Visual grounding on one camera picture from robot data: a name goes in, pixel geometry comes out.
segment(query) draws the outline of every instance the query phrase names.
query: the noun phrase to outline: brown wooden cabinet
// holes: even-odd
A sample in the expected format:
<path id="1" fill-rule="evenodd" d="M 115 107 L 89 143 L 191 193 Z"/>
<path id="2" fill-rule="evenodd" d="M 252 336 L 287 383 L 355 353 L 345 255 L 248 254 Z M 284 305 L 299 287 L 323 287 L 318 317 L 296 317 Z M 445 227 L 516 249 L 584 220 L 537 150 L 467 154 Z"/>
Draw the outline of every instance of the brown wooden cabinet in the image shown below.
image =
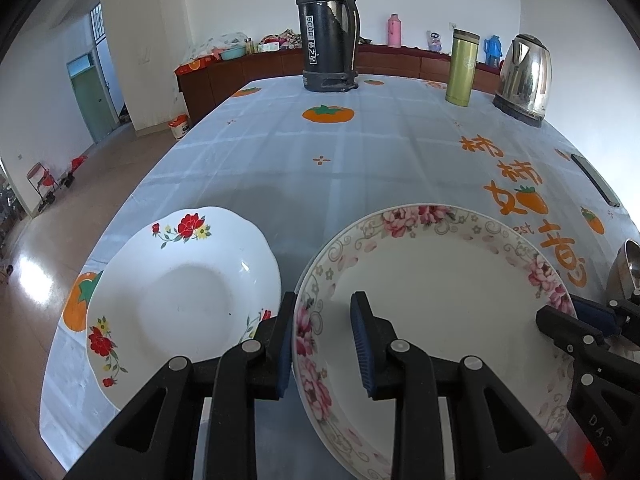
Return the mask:
<path id="1" fill-rule="evenodd" d="M 361 74 L 397 75 L 446 82 L 450 57 L 419 48 L 390 48 L 383 45 L 361 45 L 356 56 L 356 69 Z M 301 49 L 281 50 L 244 56 L 231 61 L 214 61 L 203 69 L 178 76 L 191 124 L 200 122 L 234 92 L 258 79 L 301 75 L 304 62 Z M 474 89 L 495 93 L 499 72 L 479 63 Z"/>

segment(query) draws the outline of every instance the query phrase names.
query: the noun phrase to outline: light blue tablecloth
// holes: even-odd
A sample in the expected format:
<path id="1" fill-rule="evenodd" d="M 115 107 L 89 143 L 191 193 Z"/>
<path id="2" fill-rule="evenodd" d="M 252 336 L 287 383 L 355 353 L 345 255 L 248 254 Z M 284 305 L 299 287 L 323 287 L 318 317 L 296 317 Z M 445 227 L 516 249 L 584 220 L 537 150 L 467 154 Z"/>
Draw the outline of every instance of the light blue tablecloth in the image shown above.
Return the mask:
<path id="1" fill-rule="evenodd" d="M 435 202 L 516 228 L 558 264 L 570 292 L 604 299 L 609 266 L 626 238 L 640 241 L 638 230 L 569 159 L 577 150 L 558 131 L 501 113 L 482 92 L 461 108 L 444 100 L 441 84 L 359 81 L 347 94 L 307 92 L 299 76 L 248 85 L 260 90 L 227 100 L 158 162 L 82 272 L 102 270 L 156 219 L 216 205 L 260 228 L 278 260 L 282 290 L 293 290 L 310 259 L 346 225 L 382 208 Z M 331 124 L 302 117 L 321 105 L 350 108 L 354 117 Z M 581 208 L 599 219 L 603 235 Z M 60 320 L 42 389 L 40 433 L 65 468 L 116 413 L 89 368 L 85 338 Z M 284 400 L 257 403 L 255 427 L 260 478 L 349 477 L 308 423 L 295 384 Z"/>

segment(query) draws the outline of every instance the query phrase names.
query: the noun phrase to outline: plate rim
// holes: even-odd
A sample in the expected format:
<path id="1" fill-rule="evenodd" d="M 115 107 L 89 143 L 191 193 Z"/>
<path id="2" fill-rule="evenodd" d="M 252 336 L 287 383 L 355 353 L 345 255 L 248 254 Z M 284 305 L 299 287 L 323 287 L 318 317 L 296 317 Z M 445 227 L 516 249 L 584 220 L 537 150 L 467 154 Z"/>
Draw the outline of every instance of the plate rim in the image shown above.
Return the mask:
<path id="1" fill-rule="evenodd" d="M 314 428 L 314 431 L 318 435 L 318 438 L 320 439 L 320 441 L 322 442 L 322 444 L 324 445 L 326 450 L 331 454 L 331 456 L 333 456 L 338 461 L 338 463 L 340 463 L 340 465 L 343 468 L 345 468 L 351 475 L 355 476 L 356 478 L 362 479 L 362 480 L 370 480 L 370 479 L 367 478 L 366 476 L 364 476 L 359 471 L 357 471 L 353 466 L 351 466 L 346 461 L 346 459 L 342 455 L 340 455 L 338 453 L 338 451 L 334 448 L 334 446 L 332 446 L 328 442 L 327 436 L 322 432 L 322 430 L 320 428 L 320 424 L 316 420 L 315 415 L 313 414 L 313 412 L 311 410 L 311 407 L 309 406 L 308 402 L 306 402 L 305 391 L 304 391 L 304 388 L 302 387 L 302 385 L 300 383 L 300 380 L 299 380 L 300 370 L 299 370 L 299 366 L 298 366 L 298 360 L 296 359 L 296 314 L 298 312 L 299 306 L 302 304 L 302 302 L 300 300 L 300 294 L 299 293 L 300 293 L 300 291 L 305 289 L 306 284 L 307 284 L 308 280 L 310 279 L 310 277 L 311 277 L 311 275 L 313 273 L 313 270 L 318 265 L 319 261 L 330 250 L 330 248 L 336 242 L 336 240 L 339 240 L 344 234 L 346 234 L 347 232 L 351 231 L 354 227 L 356 227 L 361 222 L 365 222 L 365 221 L 367 221 L 367 219 L 374 218 L 375 216 L 378 216 L 378 215 L 382 215 L 383 213 L 385 213 L 387 211 L 394 210 L 394 209 L 400 209 L 400 208 L 418 207 L 418 206 L 444 206 L 444 207 L 447 207 L 447 208 L 450 208 L 450 209 L 464 210 L 465 212 L 468 212 L 470 214 L 475 214 L 475 215 L 478 215 L 481 218 L 487 218 L 487 219 L 489 219 L 489 220 L 491 220 L 493 222 L 496 222 L 496 224 L 498 224 L 501 227 L 503 227 L 503 228 L 507 229 L 508 231 L 512 232 L 514 235 L 517 236 L 517 238 L 523 240 L 527 245 L 532 247 L 538 254 L 540 254 L 540 256 L 542 256 L 544 258 L 546 263 L 548 263 L 549 266 L 553 269 L 553 272 L 555 272 L 555 274 L 558 277 L 561 285 L 564 286 L 564 290 L 566 290 L 566 285 L 564 284 L 564 281 L 562 280 L 562 277 L 560 276 L 560 274 L 556 271 L 556 268 L 553 265 L 551 265 L 551 263 L 549 262 L 548 258 L 544 254 L 542 254 L 540 249 L 537 248 L 532 242 L 527 240 L 524 236 L 522 236 L 521 234 L 516 232 L 513 228 L 509 227 L 507 224 L 501 222 L 500 220 L 495 219 L 492 216 L 486 215 L 484 213 L 480 213 L 478 211 L 475 211 L 473 209 L 469 209 L 469 208 L 464 207 L 464 206 L 449 205 L 449 204 L 435 203 L 435 202 L 414 202 L 414 203 L 409 203 L 409 204 L 400 204 L 400 205 L 385 207 L 385 208 L 382 208 L 382 209 L 379 209 L 377 211 L 371 212 L 371 213 L 369 213 L 367 215 L 364 215 L 363 217 L 357 219 L 356 221 L 354 221 L 351 224 L 347 225 L 347 227 L 345 227 L 344 229 L 341 229 L 330 240 L 328 240 L 326 242 L 326 244 L 322 247 L 322 249 L 319 251 L 319 253 L 316 254 L 316 257 L 312 260 L 311 264 L 309 265 L 308 269 L 306 270 L 305 275 L 302 277 L 301 280 L 299 280 L 300 289 L 299 289 L 298 293 L 296 294 L 296 303 L 295 303 L 294 311 L 293 311 L 294 321 L 293 321 L 293 323 L 291 325 L 291 330 L 292 330 L 292 337 L 291 337 L 292 364 L 291 364 L 291 367 L 292 367 L 292 371 L 293 371 L 293 377 L 294 377 L 294 380 L 295 380 L 295 383 L 296 383 L 296 389 L 298 391 L 298 395 L 300 396 L 300 402 L 302 403 L 302 405 L 304 407 L 304 410 L 305 410 L 305 413 L 306 413 L 306 417 L 308 418 L 308 421 L 311 424 L 311 426 Z M 569 301 L 571 302 L 571 306 L 572 306 L 572 308 L 574 308 L 574 311 L 575 311 L 575 307 L 574 307 L 573 301 L 571 299 L 571 296 L 569 296 Z"/>
<path id="2" fill-rule="evenodd" d="M 270 311 L 272 312 L 272 316 L 276 316 L 280 307 L 280 300 L 282 298 L 282 277 L 280 275 L 280 266 L 278 265 L 278 261 L 275 257 L 275 254 L 273 254 L 273 250 L 271 249 L 271 246 L 269 245 L 269 242 L 267 241 L 267 238 L 264 236 L 264 233 L 261 231 L 261 229 L 254 224 L 253 222 L 251 222 L 250 220 L 247 220 L 246 218 L 244 218 L 243 216 L 240 216 L 238 213 L 236 213 L 235 211 L 232 211 L 231 209 L 227 209 L 225 207 L 220 207 L 220 206 L 214 206 L 214 205 L 207 205 L 207 206 L 201 206 L 201 207 L 193 207 L 193 208 L 182 208 L 182 209 L 177 209 L 175 211 L 172 211 L 171 213 L 168 213 L 167 215 L 163 216 L 160 219 L 157 220 L 153 220 L 152 222 L 150 222 L 149 224 L 141 227 L 140 229 L 138 229 L 135 233 L 133 233 L 129 239 L 127 239 L 127 241 L 122 245 L 122 247 L 120 247 L 120 249 L 111 257 L 111 259 L 107 262 L 107 264 L 105 264 L 104 268 L 101 270 L 101 272 L 104 272 L 107 269 L 107 266 L 109 265 L 109 263 L 111 263 L 111 261 L 122 251 L 124 250 L 124 248 L 127 246 L 127 244 L 129 244 L 133 238 L 135 238 L 138 234 L 140 234 L 141 232 L 151 229 L 153 227 L 154 224 L 159 223 L 162 224 L 163 221 L 165 221 L 167 218 L 172 217 L 173 215 L 177 215 L 177 216 L 185 216 L 186 214 L 196 214 L 196 213 L 200 213 L 202 211 L 212 211 L 212 210 L 218 210 L 218 211 L 224 211 L 225 213 L 230 213 L 231 215 L 233 215 L 235 218 L 235 221 L 238 221 L 238 223 L 241 224 L 245 224 L 247 225 L 249 228 L 253 228 L 257 231 L 257 233 L 262 237 L 262 240 L 264 241 L 264 245 L 266 247 L 266 250 L 264 251 L 265 257 L 266 254 L 268 253 L 270 256 L 270 262 L 273 263 L 273 269 L 275 270 L 275 274 L 277 276 L 278 279 L 278 284 L 276 286 L 277 290 L 278 290 L 278 294 L 277 294 L 277 300 L 274 303 L 274 306 L 272 309 L 270 309 Z M 92 298 L 94 298 L 95 296 L 95 292 L 96 290 L 99 290 L 98 288 L 100 287 L 100 284 L 102 283 L 102 280 L 100 280 L 100 282 L 98 282 L 98 284 L 95 287 L 94 293 L 92 294 Z M 89 320 L 90 319 L 90 314 L 91 314 L 91 308 L 92 308 L 92 301 L 89 300 L 88 304 L 87 304 L 87 309 L 86 309 L 86 319 Z M 94 379 L 96 382 L 96 385 L 98 386 L 98 389 L 102 392 L 102 394 L 104 395 L 104 397 L 109 401 L 109 403 L 116 409 L 116 410 L 122 410 L 124 408 L 124 406 L 119 407 L 116 405 L 116 403 L 110 398 L 110 395 L 108 395 L 108 392 L 110 392 L 111 390 L 108 390 L 106 386 L 103 386 L 101 384 L 102 380 L 100 377 L 98 377 L 98 373 L 96 368 L 94 367 L 94 363 L 93 363 L 93 358 L 94 356 L 92 354 L 94 354 L 93 351 L 90 351 L 90 340 L 89 340 L 89 323 L 86 324 L 86 330 L 85 330 L 86 334 L 84 336 L 84 354 L 86 355 L 87 358 L 87 362 L 89 363 L 89 368 L 91 368 L 92 374 L 94 375 Z"/>

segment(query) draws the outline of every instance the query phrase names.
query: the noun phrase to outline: stainless steel bowl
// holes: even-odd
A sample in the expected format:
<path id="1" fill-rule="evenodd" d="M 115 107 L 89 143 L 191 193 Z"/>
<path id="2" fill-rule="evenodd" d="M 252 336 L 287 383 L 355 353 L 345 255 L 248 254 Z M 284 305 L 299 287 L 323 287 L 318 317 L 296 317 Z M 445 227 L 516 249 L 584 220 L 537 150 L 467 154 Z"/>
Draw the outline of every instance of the stainless steel bowl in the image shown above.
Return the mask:
<path id="1" fill-rule="evenodd" d="M 640 298 L 640 245 L 627 240 L 618 250 L 607 280 L 607 299 L 631 300 Z"/>

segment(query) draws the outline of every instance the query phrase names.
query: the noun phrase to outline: thermos label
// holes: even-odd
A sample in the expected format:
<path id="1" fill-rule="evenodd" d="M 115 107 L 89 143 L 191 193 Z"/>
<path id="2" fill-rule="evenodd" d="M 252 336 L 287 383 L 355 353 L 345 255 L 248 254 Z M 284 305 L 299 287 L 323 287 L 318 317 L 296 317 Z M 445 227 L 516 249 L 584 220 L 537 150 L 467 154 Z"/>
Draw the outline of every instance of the thermos label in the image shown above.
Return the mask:
<path id="1" fill-rule="evenodd" d="M 314 31 L 314 17 L 307 16 L 306 18 L 306 43 L 308 44 L 309 63 L 315 65 L 318 63 L 316 59 L 316 34 Z"/>

